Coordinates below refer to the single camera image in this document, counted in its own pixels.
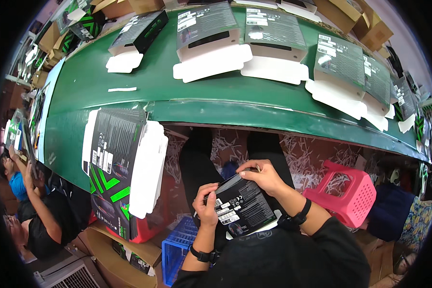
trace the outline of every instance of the blue shirt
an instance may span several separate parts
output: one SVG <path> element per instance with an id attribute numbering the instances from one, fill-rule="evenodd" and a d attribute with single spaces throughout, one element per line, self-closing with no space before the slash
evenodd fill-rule
<path id="1" fill-rule="evenodd" d="M 12 188 L 13 194 L 16 196 L 16 199 L 19 201 L 27 200 L 29 197 L 27 196 L 27 190 L 24 186 L 23 175 L 21 172 L 16 172 L 12 178 L 10 179 L 10 187 Z M 50 189 L 45 185 L 46 194 L 50 193 Z"/>

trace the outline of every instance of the blue plastic crate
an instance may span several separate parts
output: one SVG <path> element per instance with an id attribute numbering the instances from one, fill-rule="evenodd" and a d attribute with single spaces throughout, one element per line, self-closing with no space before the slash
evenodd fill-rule
<path id="1" fill-rule="evenodd" d="M 184 217 L 169 236 L 162 241 L 163 283 L 170 286 L 178 277 L 187 249 L 197 236 L 198 228 L 192 218 Z"/>

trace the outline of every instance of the pink plastic stool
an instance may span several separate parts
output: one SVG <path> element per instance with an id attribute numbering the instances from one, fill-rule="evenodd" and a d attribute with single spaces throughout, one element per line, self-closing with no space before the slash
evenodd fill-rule
<path id="1" fill-rule="evenodd" d="M 359 227 L 376 199 L 376 189 L 374 189 L 371 178 L 363 171 L 329 160 L 325 160 L 323 166 L 329 168 L 325 177 L 317 188 L 306 188 L 303 196 L 323 208 L 336 212 L 336 217 L 344 225 L 352 228 Z M 350 179 L 350 184 L 346 183 L 347 189 L 341 197 L 325 193 L 326 187 L 335 173 L 346 174 Z"/>

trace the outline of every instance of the wrist watch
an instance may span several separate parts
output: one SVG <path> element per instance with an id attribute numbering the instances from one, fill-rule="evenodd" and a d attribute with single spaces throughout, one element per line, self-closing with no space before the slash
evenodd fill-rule
<path id="1" fill-rule="evenodd" d="M 298 214 L 296 214 L 296 216 L 291 217 L 291 221 L 293 221 L 293 223 L 297 224 L 297 225 L 301 225 L 302 223 L 305 222 L 305 220 L 307 220 L 307 213 L 309 213 L 309 210 L 311 208 L 311 204 L 312 201 L 308 198 L 306 198 L 305 200 L 305 205 L 304 208 L 301 212 L 299 212 Z"/>
<path id="2" fill-rule="evenodd" d="M 197 257 L 197 260 L 200 262 L 211 262 L 212 264 L 214 264 L 216 262 L 216 260 L 219 258 L 221 252 L 217 251 L 217 250 L 213 250 L 210 253 L 205 253 L 205 252 L 197 252 L 193 245 L 189 245 L 189 250 L 192 253 L 193 256 Z"/>

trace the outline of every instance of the person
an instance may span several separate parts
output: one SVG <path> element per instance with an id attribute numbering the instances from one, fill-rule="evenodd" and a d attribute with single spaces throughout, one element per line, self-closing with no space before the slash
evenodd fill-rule
<path id="1" fill-rule="evenodd" d="M 0 175 L 8 180 L 12 192 L 18 201 L 27 200 L 27 191 L 24 186 L 22 172 L 26 170 L 26 165 L 21 162 L 19 155 L 15 151 L 14 147 L 10 147 L 9 150 L 5 149 L 0 155 Z M 44 177 L 43 173 L 39 173 L 39 177 Z M 50 193 L 50 189 L 43 183 L 39 191 L 46 191 L 46 194 Z"/>
<path id="2" fill-rule="evenodd" d="M 393 184 L 376 186 L 376 200 L 360 228 L 390 242 L 398 241 L 418 253 L 432 223 L 432 200 L 405 192 Z"/>
<path id="3" fill-rule="evenodd" d="M 80 232 L 76 219 L 62 193 L 40 198 L 39 186 L 32 177 L 32 164 L 23 173 L 28 199 L 21 201 L 18 217 L 4 220 L 18 251 L 30 250 L 37 259 L 46 259 L 59 252 Z"/>
<path id="4" fill-rule="evenodd" d="M 223 179 L 210 160 L 211 143 L 211 130 L 193 128 L 180 153 L 179 165 L 198 227 L 192 247 L 196 253 L 217 252 L 219 257 L 209 269 L 208 262 L 199 261 L 189 251 L 174 288 L 368 287 L 370 267 L 365 255 L 337 218 L 294 189 L 277 134 L 251 132 L 247 138 L 251 160 L 236 172 L 255 181 L 265 191 L 271 208 L 285 216 L 296 219 L 309 203 L 305 222 L 298 225 L 282 216 L 276 228 L 227 240 L 214 209 L 214 191 Z M 260 172 L 245 171 L 257 166 Z M 300 228 L 309 236 L 302 235 Z"/>

